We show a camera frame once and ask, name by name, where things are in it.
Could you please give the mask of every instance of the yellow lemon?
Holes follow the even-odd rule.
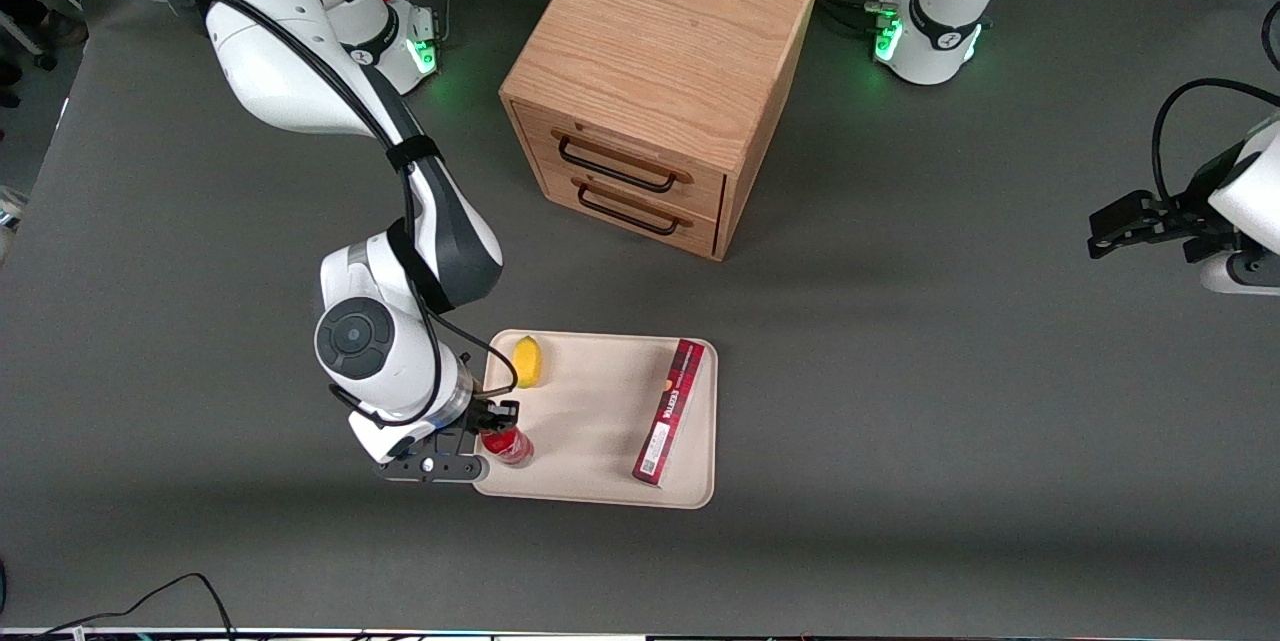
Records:
[[[516,367],[517,386],[532,389],[538,385],[538,379],[543,375],[543,349],[534,340],[534,336],[525,336],[516,342],[516,352],[511,354],[511,363]]]

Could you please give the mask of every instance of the beige tray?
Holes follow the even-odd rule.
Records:
[[[716,490],[716,377],[719,358],[708,342],[685,406],[662,487],[631,476],[649,436],[659,395],[680,339],[608,336],[566,331],[499,331],[493,348],[508,354],[522,336],[543,349],[538,386],[502,399],[520,400],[520,427],[534,441],[534,461],[509,468],[489,457],[489,476],[475,482],[486,496],[696,509]],[[489,357],[485,386],[509,372]]]

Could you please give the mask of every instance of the red can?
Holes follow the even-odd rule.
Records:
[[[503,432],[480,432],[480,443],[490,454],[512,468],[524,468],[534,459],[534,441],[525,431],[512,429]]]

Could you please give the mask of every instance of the gray table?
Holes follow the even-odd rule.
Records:
[[[712,503],[376,481],[310,335],[320,258],[398,214],[387,162],[100,4],[0,276],[6,623],[200,569],[241,626],[1275,637],[1280,305],[1084,247],[1175,84],[1275,84],[1268,0],[996,0],[937,90],[815,23],[723,264],[540,198],[497,88],[545,3],[458,3],[412,100],[507,253],[454,319],[713,340]],[[1189,99],[1178,184],[1265,114]],[[136,617],[215,619],[197,589]]]

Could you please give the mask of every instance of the wooden drawer cabinet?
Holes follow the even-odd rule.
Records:
[[[552,0],[499,96],[553,202],[724,257],[813,0]]]

